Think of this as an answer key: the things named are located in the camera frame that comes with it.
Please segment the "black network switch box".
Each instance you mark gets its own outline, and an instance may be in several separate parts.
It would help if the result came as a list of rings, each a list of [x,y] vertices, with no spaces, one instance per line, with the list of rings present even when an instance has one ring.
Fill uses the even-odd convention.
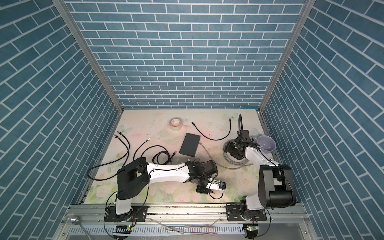
[[[179,153],[185,156],[195,157],[200,139],[201,136],[199,135],[186,133]]]

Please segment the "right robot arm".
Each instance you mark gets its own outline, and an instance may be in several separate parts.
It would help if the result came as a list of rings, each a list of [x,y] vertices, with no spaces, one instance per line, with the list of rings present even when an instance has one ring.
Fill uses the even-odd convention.
[[[246,159],[259,168],[257,192],[242,200],[247,211],[287,208],[297,202],[291,167],[267,156],[276,146],[269,136],[252,139],[248,130],[238,130],[237,137],[224,146],[225,153],[237,160]]]

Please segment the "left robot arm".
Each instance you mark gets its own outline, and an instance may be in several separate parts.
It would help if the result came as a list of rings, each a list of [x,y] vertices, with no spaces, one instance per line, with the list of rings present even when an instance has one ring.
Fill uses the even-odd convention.
[[[224,191],[227,184],[216,179],[218,174],[217,165],[212,160],[159,165],[148,163],[144,157],[138,158],[118,170],[115,213],[118,216],[131,213],[132,199],[154,183],[192,183],[197,186],[197,193],[206,195],[217,190]]]

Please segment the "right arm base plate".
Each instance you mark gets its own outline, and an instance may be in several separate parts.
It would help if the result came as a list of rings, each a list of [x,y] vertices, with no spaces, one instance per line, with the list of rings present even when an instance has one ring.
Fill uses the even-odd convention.
[[[235,204],[227,203],[225,205],[227,221],[266,221],[266,212],[263,210],[248,210],[246,207]]]

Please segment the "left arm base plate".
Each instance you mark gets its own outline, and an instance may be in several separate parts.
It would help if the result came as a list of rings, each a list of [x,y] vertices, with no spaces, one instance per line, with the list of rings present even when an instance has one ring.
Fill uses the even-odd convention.
[[[132,206],[128,213],[117,215],[116,206],[107,207],[105,222],[106,223],[123,223],[123,222],[144,222],[147,217],[147,206]]]

